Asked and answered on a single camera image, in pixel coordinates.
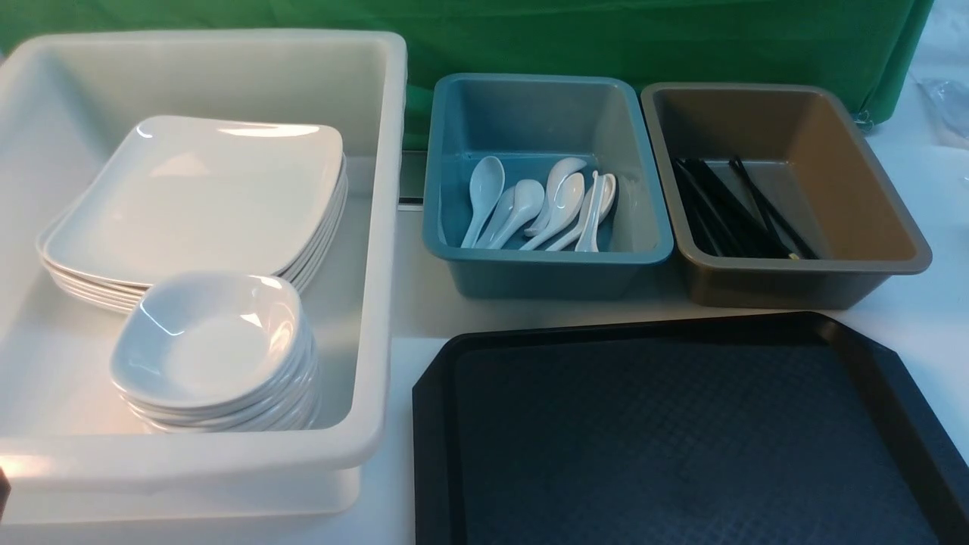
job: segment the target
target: green backdrop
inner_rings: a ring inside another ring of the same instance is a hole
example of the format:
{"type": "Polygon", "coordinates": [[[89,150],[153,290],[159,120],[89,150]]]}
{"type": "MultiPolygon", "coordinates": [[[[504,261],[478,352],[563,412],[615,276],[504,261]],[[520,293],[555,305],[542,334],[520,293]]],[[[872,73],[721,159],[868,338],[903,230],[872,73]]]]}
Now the green backdrop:
{"type": "Polygon", "coordinates": [[[405,147],[454,72],[820,85],[891,115],[932,0],[0,0],[0,48],[53,32],[380,29],[407,40],[405,147]]]}

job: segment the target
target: white ceramic spoon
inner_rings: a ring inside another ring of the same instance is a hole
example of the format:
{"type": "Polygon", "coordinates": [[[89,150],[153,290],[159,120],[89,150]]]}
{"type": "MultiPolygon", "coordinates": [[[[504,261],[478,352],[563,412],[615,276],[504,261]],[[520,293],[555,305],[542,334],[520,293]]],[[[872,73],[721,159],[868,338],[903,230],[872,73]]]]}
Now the white ceramic spoon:
{"type": "Polygon", "coordinates": [[[470,248],[478,241],[487,217],[498,204],[504,190],[505,167],[497,157],[488,155],[475,166],[468,183],[468,192],[471,194],[471,225],[461,242],[462,248],[470,248]]]}
{"type": "Polygon", "coordinates": [[[582,208],[582,197],[585,195],[585,177],[582,173],[575,173],[565,178],[565,183],[559,188],[555,195],[555,201],[551,206],[551,214],[548,216],[548,225],[541,233],[529,240],[521,247],[523,250],[534,250],[565,229],[576,219],[578,209],[582,208]]]}
{"type": "Polygon", "coordinates": [[[524,179],[516,184],[515,208],[508,221],[501,227],[501,231],[487,247],[492,250],[503,247],[508,239],[518,232],[518,229],[539,215],[544,202],[545,188],[536,179],[524,179]]]}
{"type": "Polygon", "coordinates": [[[612,175],[599,176],[599,171],[592,173],[592,202],[589,204],[591,212],[585,218],[585,225],[582,227],[582,234],[578,236],[576,242],[576,252],[597,252],[599,251],[599,218],[606,194],[606,187],[609,185],[608,179],[612,175]]]}
{"type": "MultiPolygon", "coordinates": [[[[603,194],[603,205],[599,207],[599,223],[602,223],[606,219],[606,216],[609,215],[609,211],[612,209],[612,202],[615,199],[615,176],[608,175],[607,178],[606,192],[603,194]]],[[[576,223],[576,226],[553,242],[546,248],[546,251],[557,252],[563,250],[566,246],[578,240],[578,236],[582,234],[585,219],[589,216],[589,205],[591,202],[592,192],[589,191],[585,194],[585,198],[582,199],[582,210],[578,212],[578,223],[576,223]]]]}
{"type": "Polygon", "coordinates": [[[551,214],[551,204],[555,202],[555,195],[558,193],[560,187],[565,182],[565,178],[577,173],[578,171],[585,168],[585,161],[578,159],[577,157],[566,157],[555,163],[555,166],[551,168],[548,173],[548,180],[546,181],[546,203],[542,207],[542,212],[539,213],[538,219],[535,223],[528,226],[525,229],[526,237],[534,237],[542,232],[542,230],[548,225],[548,218],[551,214]]]}
{"type": "Polygon", "coordinates": [[[515,188],[509,187],[501,194],[501,198],[498,199],[498,204],[494,206],[494,212],[491,213],[491,219],[487,220],[487,226],[484,227],[484,232],[478,241],[475,242],[476,248],[487,247],[494,236],[498,234],[498,230],[501,229],[508,218],[512,217],[512,208],[515,207],[515,188]]]}

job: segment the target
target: white table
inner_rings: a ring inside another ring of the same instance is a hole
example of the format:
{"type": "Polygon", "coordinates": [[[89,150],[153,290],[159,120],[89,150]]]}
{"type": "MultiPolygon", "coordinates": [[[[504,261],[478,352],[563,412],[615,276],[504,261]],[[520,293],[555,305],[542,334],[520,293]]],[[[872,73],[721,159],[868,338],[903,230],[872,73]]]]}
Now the white table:
{"type": "MultiPolygon", "coordinates": [[[[969,80],[969,64],[922,65],[969,80]]],[[[909,80],[895,116],[870,135],[935,254],[928,272],[889,280],[855,308],[832,315],[894,349],[956,447],[969,458],[969,150],[929,116],[909,80]]],[[[333,517],[135,522],[0,529],[0,543],[178,545],[414,542],[411,387],[450,337],[476,331],[738,314],[690,304],[666,268],[636,301],[567,304],[468,301],[446,266],[424,251],[419,208],[398,212],[394,340],[386,436],[363,468],[359,501],[333,517]]]]}

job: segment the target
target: black tray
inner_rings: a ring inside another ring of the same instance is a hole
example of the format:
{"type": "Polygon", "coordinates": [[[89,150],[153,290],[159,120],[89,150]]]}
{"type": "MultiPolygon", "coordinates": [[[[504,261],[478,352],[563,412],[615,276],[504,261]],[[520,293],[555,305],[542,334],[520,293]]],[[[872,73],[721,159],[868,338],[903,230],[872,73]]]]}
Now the black tray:
{"type": "Polygon", "coordinates": [[[821,314],[456,337],[414,451],[418,545],[969,544],[908,371],[821,314]]]}

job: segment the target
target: white bowl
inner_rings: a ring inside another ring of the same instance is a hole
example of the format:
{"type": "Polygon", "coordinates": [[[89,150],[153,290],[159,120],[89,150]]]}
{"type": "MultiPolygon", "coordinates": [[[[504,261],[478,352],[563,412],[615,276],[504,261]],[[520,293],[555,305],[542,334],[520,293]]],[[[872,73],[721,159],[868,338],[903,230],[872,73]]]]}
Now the white bowl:
{"type": "Polygon", "coordinates": [[[214,407],[267,384],[289,361],[301,327],[299,294],[285,280],[190,272],[147,291],[111,355],[129,401],[214,407]]]}
{"type": "Polygon", "coordinates": [[[307,359],[290,395],[255,416],[240,416],[215,426],[176,426],[142,419],[153,432],[162,433],[214,433],[214,432],[262,432],[266,430],[290,430],[298,423],[299,415],[305,415],[319,397],[319,364],[307,359]]]}
{"type": "Polygon", "coordinates": [[[135,416],[142,420],[152,420],[158,424],[172,426],[192,426],[202,428],[222,428],[233,426],[252,418],[276,405],[293,394],[293,386],[305,371],[306,362],[319,360],[316,342],[308,327],[302,328],[297,336],[293,353],[280,372],[263,387],[238,400],[222,403],[215,407],[173,409],[147,405],[138,400],[121,398],[135,416]]]}

